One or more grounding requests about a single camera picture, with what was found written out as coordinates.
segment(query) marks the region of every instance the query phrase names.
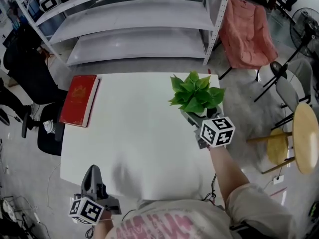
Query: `book cover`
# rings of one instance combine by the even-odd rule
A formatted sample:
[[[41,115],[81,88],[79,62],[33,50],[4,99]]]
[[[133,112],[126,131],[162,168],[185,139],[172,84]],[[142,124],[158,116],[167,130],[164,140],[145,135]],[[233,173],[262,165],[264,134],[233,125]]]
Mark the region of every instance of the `book cover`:
[[[74,76],[59,121],[86,127],[98,83],[96,75]]]

